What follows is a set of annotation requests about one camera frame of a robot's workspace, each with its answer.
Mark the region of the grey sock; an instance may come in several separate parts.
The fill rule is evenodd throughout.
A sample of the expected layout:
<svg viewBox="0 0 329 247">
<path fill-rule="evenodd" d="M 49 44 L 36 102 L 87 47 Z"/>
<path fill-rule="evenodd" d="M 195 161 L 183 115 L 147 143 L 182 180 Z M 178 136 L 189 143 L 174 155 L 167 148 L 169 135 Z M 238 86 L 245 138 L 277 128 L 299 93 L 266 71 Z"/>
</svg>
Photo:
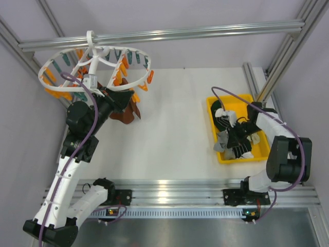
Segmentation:
<svg viewBox="0 0 329 247">
<path fill-rule="evenodd" d="M 217 141 L 213 146 L 215 152 L 223 153 L 227 149 L 229 134 L 227 130 L 218 132 L 216 134 Z"/>
</svg>

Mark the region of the white round clip hanger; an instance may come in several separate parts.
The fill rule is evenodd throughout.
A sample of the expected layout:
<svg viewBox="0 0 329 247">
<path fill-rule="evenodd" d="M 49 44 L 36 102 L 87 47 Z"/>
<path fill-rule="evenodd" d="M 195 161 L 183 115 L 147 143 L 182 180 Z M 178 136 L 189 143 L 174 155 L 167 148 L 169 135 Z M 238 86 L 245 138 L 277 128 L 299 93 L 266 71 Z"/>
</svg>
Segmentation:
<svg viewBox="0 0 329 247">
<path fill-rule="evenodd" d="M 38 73 L 38 78 L 40 83 L 44 88 L 60 93 L 66 92 L 86 92 L 86 93 L 96 93 L 98 95 L 104 95 L 99 89 L 84 89 L 82 86 L 72 87 L 69 86 L 70 82 L 76 83 L 74 76 L 78 73 L 78 70 L 89 66 L 88 74 L 96 75 L 96 71 L 99 63 L 105 64 L 106 66 L 112 67 L 114 69 L 112 76 L 109 79 L 107 88 L 113 91 L 130 90 L 135 87 L 139 87 L 144 91 L 148 90 L 147 84 L 150 84 L 153 80 L 154 71 L 151 69 L 151 58 L 149 55 L 143 51 L 136 50 L 130 47 L 118 47 L 118 46 L 97 46 L 93 41 L 93 31 L 88 31 L 86 33 L 87 39 L 87 49 L 83 55 L 78 60 L 77 65 L 68 74 L 63 73 L 63 78 L 65 82 L 60 86 L 52 86 L 47 83 L 46 75 L 49 65 L 55 60 L 56 57 L 67 52 L 74 51 L 74 48 L 64 49 L 54 56 L 52 56 L 44 65 L 41 67 Z M 122 84 L 122 78 L 127 76 L 127 70 L 129 68 L 129 58 L 130 54 L 136 53 L 145 58 L 145 74 L 140 79 L 129 82 L 128 84 Z"/>
</svg>

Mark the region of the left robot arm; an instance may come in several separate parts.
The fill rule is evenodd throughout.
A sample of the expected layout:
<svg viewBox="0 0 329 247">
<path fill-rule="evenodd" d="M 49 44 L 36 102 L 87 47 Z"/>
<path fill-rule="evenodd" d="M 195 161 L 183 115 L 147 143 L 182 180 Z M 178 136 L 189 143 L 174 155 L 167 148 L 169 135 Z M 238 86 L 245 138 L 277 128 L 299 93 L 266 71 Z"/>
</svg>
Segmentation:
<svg viewBox="0 0 329 247">
<path fill-rule="evenodd" d="M 92 106 L 76 101 L 67 109 L 68 133 L 63 141 L 59 165 L 40 210 L 24 223 L 23 230 L 39 240 L 39 244 L 72 246 L 80 226 L 99 206 L 114 209 L 120 217 L 122 207 L 130 205 L 132 191 L 116 189 L 114 182 L 96 179 L 76 203 L 71 200 L 83 170 L 91 162 L 99 143 L 96 133 L 109 116 L 123 113 L 134 91 L 111 91 L 103 87 L 104 96 L 91 94 Z"/>
</svg>

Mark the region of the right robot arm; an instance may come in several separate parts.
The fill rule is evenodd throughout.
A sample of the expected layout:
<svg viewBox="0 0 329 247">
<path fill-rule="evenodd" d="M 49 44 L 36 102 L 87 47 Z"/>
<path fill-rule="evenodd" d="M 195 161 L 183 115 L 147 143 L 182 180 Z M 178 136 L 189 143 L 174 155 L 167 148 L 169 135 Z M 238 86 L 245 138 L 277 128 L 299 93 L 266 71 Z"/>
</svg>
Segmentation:
<svg viewBox="0 0 329 247">
<path fill-rule="evenodd" d="M 242 157 L 250 151 L 247 138 L 263 131 L 271 143 L 266 168 L 244 178 L 238 189 L 226 189 L 224 195 L 234 205 L 239 205 L 241 200 L 246 204 L 265 200 L 269 204 L 268 191 L 273 183 L 289 183 L 285 188 L 288 191 L 308 181 L 313 143 L 309 138 L 299 137 L 279 118 L 276 110 L 263 108 L 258 102 L 248 104 L 247 116 L 247 121 L 227 128 L 227 148 L 233 151 L 234 157 Z"/>
</svg>

